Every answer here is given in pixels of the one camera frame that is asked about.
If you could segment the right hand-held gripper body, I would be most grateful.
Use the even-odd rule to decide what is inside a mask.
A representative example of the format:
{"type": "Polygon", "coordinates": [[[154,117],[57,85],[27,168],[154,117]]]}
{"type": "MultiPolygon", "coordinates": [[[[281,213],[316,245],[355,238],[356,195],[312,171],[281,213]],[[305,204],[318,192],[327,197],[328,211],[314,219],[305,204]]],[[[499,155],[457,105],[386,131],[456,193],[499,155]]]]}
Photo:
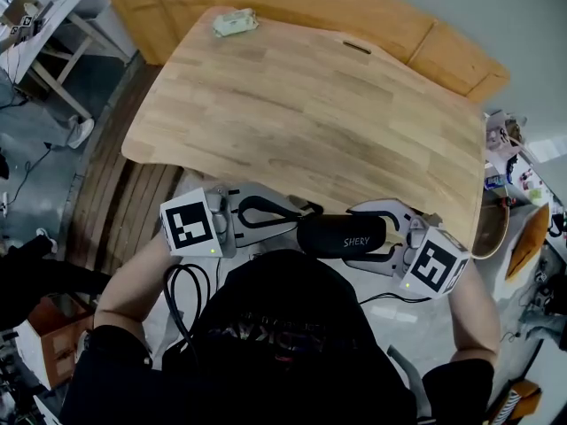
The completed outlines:
{"type": "Polygon", "coordinates": [[[469,251],[445,229],[415,216],[396,275],[401,289],[437,299],[453,290],[468,262],[469,251]]]}

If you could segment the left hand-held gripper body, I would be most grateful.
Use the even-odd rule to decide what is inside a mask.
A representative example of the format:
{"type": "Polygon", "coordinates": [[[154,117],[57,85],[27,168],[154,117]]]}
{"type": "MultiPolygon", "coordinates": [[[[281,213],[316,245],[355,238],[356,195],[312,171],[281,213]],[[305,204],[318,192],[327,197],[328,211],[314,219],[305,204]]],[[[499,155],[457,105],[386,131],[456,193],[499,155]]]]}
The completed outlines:
{"type": "Polygon", "coordinates": [[[160,205],[170,253],[179,257],[231,259],[237,253],[227,190],[198,188],[160,205]]]}

